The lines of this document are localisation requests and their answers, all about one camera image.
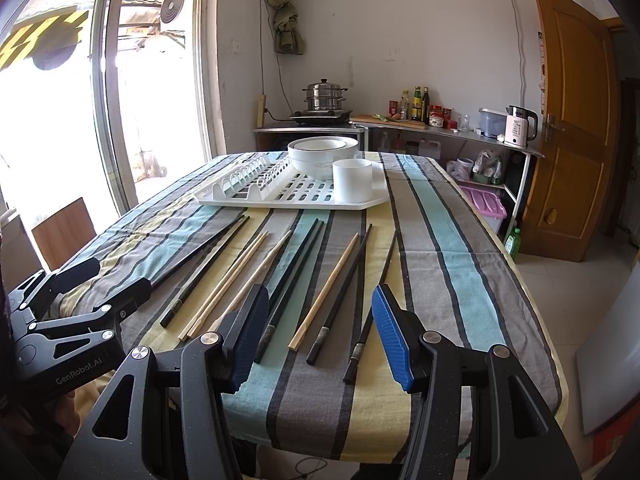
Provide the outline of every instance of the tablecloth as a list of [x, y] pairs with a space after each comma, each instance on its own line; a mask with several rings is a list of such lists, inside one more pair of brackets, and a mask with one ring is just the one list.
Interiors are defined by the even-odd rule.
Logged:
[[[252, 154], [219, 156], [127, 213], [77, 254], [100, 260], [99, 275], [63, 296], [62, 316], [89, 312], [119, 287], [154, 279], [242, 212], [200, 206], [191, 191], [217, 171]], [[271, 158], [284, 156], [270, 153]], [[165, 330], [159, 316], [206, 251], [158, 286], [151, 299], [122, 323], [126, 350], [146, 344], [158, 352], [177, 347], [178, 333], [242, 248], [260, 232], [270, 236], [216, 307], [205, 327], [220, 315], [244, 280], [289, 229], [287, 249], [264, 283], [270, 292], [316, 218], [326, 225], [299, 279], [275, 336], [249, 380], [225, 396], [232, 434], [293, 452], [358, 462], [398, 462], [408, 443], [415, 400], [394, 382], [382, 343], [373, 328], [355, 385], [342, 376], [370, 308], [394, 230], [386, 282], [399, 304], [413, 310], [428, 330], [454, 343], [487, 350], [501, 343], [514, 349], [525, 370], [561, 422], [566, 381], [537, 309], [511, 258], [457, 185], [434, 161], [409, 155], [365, 153], [382, 163], [390, 201], [365, 211], [249, 208], [250, 220], [217, 259]], [[287, 344], [308, 312], [354, 233], [372, 223], [365, 264], [350, 285], [324, 349], [310, 366], [305, 358], [333, 303], [340, 278], [324, 302], [298, 352]], [[463, 392], [460, 449], [471, 428], [468, 389]]]

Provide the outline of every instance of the pink lid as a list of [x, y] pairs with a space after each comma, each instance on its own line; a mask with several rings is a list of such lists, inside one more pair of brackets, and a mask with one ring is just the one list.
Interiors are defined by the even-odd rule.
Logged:
[[460, 189], [476, 206], [482, 216], [507, 218], [507, 212], [495, 193], [467, 186], [460, 186]]

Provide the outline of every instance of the curtain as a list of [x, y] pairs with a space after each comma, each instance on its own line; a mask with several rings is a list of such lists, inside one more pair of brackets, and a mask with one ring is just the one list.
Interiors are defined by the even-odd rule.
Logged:
[[267, 0], [276, 9], [273, 20], [275, 49], [281, 54], [304, 54], [305, 41], [296, 30], [298, 11], [291, 0]]

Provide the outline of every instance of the sliding glass door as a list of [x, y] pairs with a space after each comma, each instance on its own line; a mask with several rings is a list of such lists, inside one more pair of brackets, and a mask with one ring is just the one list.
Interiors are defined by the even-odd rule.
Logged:
[[26, 3], [0, 46], [0, 184], [27, 228], [83, 197], [101, 232], [214, 155], [194, 89], [193, 8]]

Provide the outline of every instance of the stove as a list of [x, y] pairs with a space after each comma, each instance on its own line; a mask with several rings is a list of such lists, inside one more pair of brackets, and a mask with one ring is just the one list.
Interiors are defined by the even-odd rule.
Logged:
[[349, 121], [349, 116], [353, 110], [305, 110], [304, 112], [294, 112], [290, 117], [298, 124], [318, 124], [327, 126], [329, 124], [342, 124]]

